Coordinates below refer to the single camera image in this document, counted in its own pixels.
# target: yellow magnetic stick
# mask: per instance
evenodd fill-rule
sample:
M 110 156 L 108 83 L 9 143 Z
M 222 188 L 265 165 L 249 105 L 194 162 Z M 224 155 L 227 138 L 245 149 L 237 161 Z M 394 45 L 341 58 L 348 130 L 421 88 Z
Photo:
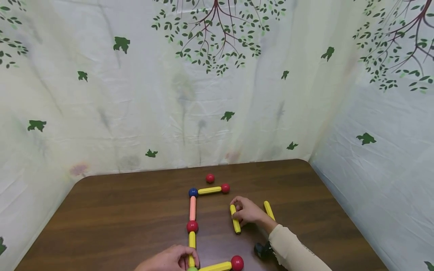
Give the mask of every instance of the yellow magnetic stick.
M 234 204 L 230 205 L 230 215 L 233 215 L 235 212 L 237 211 L 237 209 L 235 208 Z M 241 227 L 240 227 L 240 222 L 238 222 L 237 219 L 232 219 L 232 223 L 233 223 L 233 228 L 235 230 L 235 233 L 241 233 Z
M 222 262 L 221 264 L 214 264 L 204 268 L 199 269 L 199 271 L 229 271 L 232 269 L 232 264 L 230 261 Z
M 196 248 L 196 233 L 195 232 L 190 232 L 188 234 L 188 246 L 191 248 Z M 188 265 L 189 267 L 194 267 L 194 258 L 192 255 L 188 256 Z
M 220 191 L 221 191 L 221 187 L 220 186 L 216 186 L 216 187 L 199 189 L 197 191 L 197 193 L 199 195 L 205 195 L 205 194 L 211 194 L 211 193 L 216 193 L 216 192 L 220 192 Z
M 267 212 L 268 216 L 271 217 L 274 221 L 276 221 L 276 219 L 274 218 L 273 211 L 271 210 L 270 203 L 267 200 L 264 201 L 264 208 L 265 208 L 265 212 Z

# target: tree branch print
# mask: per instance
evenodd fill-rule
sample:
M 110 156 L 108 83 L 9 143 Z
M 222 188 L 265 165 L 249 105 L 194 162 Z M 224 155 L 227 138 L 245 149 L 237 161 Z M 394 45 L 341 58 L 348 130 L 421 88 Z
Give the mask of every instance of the tree branch print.
M 372 75 L 370 83 L 380 82 L 380 90 L 386 91 L 398 87 L 397 80 L 391 77 L 393 73 L 398 73 L 400 78 L 411 75 L 417 81 L 409 85 L 410 91 L 419 89 L 426 93 L 427 84 L 432 84 L 434 79 L 424 73 L 424 63 L 428 61 L 427 65 L 432 65 L 430 62 L 434 61 L 432 0 L 398 0 L 389 11 L 382 8 L 373 13 L 375 2 L 380 1 L 368 0 L 364 10 L 371 20 L 378 20 L 375 25 L 378 28 L 372 31 L 371 23 L 366 22 L 353 36 L 359 41 L 359 48 L 367 49 L 367 55 L 360 59 Z M 423 36 L 422 28 L 430 36 Z M 412 45 L 403 49 L 406 39 Z
M 286 11 L 282 8 L 286 0 L 211 0 L 208 6 L 204 0 L 154 1 L 165 4 L 166 9 L 161 9 L 152 27 L 164 29 L 168 42 L 179 46 L 176 57 L 217 75 L 228 70 L 230 59 L 236 68 L 244 67 L 247 50 L 258 57 L 259 35 L 270 31 L 271 16 L 280 20 Z M 237 4 L 243 5 L 241 11 L 237 12 Z
M 24 6 L 26 3 L 22 0 L 7 0 L 9 5 L 0 5 L 0 19 L 9 23 L 13 29 L 17 29 L 17 25 L 21 25 L 21 21 L 15 16 L 10 16 L 10 12 L 14 7 L 17 7 L 21 11 L 26 11 Z M 25 55 L 28 50 L 18 40 L 12 40 L 4 35 L 4 32 L 0 29 L 0 65 L 5 63 L 5 67 L 9 69 L 11 66 L 18 68 L 16 61 L 13 59 L 10 50 L 14 50 L 17 55 Z

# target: black object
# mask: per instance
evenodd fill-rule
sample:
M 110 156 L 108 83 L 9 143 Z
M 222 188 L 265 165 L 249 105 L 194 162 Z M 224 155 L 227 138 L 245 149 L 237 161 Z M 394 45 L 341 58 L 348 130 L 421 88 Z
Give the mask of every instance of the black object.
M 270 242 L 265 243 L 265 245 L 261 245 L 260 243 L 256 243 L 256 245 L 254 247 L 254 251 L 255 251 L 256 255 L 258 255 L 258 257 L 261 260 L 266 260 L 271 255 L 274 254 L 274 251 L 271 248 Z

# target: pink magnetic stick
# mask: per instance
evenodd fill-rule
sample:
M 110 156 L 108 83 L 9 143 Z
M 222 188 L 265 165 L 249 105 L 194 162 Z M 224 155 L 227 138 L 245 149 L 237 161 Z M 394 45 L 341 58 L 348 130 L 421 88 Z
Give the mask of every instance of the pink magnetic stick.
M 190 198 L 190 220 L 196 220 L 196 197 Z

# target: adult hand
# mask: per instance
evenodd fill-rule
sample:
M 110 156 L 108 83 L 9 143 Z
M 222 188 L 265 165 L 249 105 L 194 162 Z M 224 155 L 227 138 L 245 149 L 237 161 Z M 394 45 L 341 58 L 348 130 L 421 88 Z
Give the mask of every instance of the adult hand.
M 240 222 L 240 226 L 247 223 L 256 223 L 270 234 L 278 225 L 271 217 L 269 217 L 258 205 L 254 204 L 250 199 L 241 196 L 236 196 L 231 202 L 235 205 L 236 212 L 232 215 L 233 219 Z
M 173 245 L 154 257 L 142 262 L 135 271 L 185 271 L 188 269 L 188 255 L 193 255 L 196 267 L 199 256 L 194 248 Z

